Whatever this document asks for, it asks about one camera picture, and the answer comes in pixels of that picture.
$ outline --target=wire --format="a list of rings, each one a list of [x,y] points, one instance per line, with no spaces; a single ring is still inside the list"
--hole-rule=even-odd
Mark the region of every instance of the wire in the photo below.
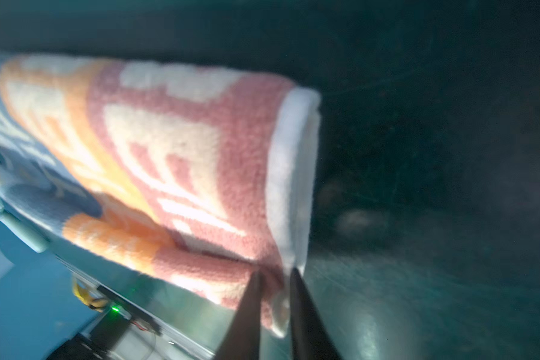
[[[154,343],[152,344],[152,347],[150,351],[148,352],[148,354],[146,354],[146,356],[144,356],[144,358],[141,360],[148,360],[148,358],[152,355],[154,350],[156,350],[156,333],[154,331],[152,331],[152,333],[154,334]]]
[[[119,353],[117,353],[115,351],[110,351],[110,356],[115,360],[125,360],[122,356],[120,356]]]
[[[132,324],[136,325],[142,331],[148,331],[147,328],[144,328],[142,325],[138,324],[136,321],[132,321]]]

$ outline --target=folded towel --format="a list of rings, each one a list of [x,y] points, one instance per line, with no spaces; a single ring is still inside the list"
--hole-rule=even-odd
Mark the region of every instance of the folded towel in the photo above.
[[[220,67],[0,55],[0,196],[40,227],[262,323],[308,249],[319,95]]]

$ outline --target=pink towel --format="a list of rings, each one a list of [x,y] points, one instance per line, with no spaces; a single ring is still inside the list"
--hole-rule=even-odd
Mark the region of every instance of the pink towel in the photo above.
[[[61,220],[66,239],[231,308],[261,268],[263,323],[284,335],[285,280],[308,249],[315,91],[220,67],[25,55],[0,64],[0,101],[15,151],[76,182],[56,178],[52,196],[72,205],[65,194],[86,190],[101,206]],[[59,216],[36,212],[22,211],[43,227]]]

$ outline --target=colorful towel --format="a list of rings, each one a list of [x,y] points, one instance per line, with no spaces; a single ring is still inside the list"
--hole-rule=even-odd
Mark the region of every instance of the colorful towel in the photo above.
[[[265,274],[284,334],[303,268],[320,97],[219,67],[0,55],[0,196],[43,229],[236,307]]]

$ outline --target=red wire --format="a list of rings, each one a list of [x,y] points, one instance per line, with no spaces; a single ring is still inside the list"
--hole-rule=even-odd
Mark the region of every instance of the red wire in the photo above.
[[[136,321],[132,321],[132,324],[136,325],[140,330],[142,331],[148,331],[148,329],[143,328],[140,324],[138,324]]]

